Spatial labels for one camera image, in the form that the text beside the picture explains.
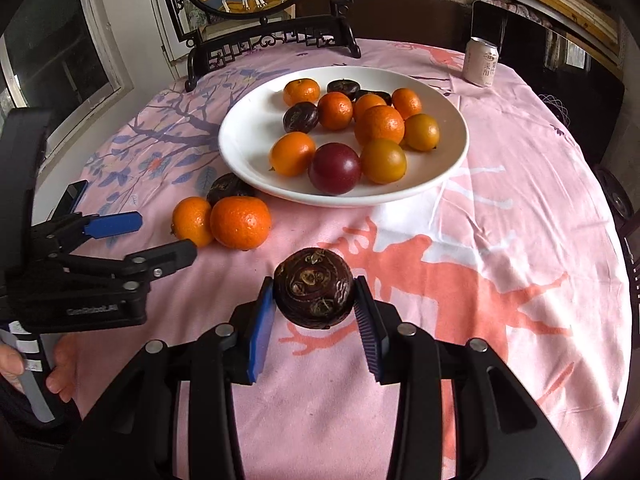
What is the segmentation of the person left hand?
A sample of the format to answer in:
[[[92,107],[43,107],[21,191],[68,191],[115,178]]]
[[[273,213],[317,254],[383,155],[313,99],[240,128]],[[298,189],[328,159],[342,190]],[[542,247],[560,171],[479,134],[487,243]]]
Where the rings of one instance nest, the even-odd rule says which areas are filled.
[[[46,379],[50,392],[57,394],[64,403],[70,402],[76,390],[77,335],[63,335],[54,347],[54,367]],[[18,378],[25,367],[20,354],[6,344],[1,344],[1,376],[17,391],[24,392]]]

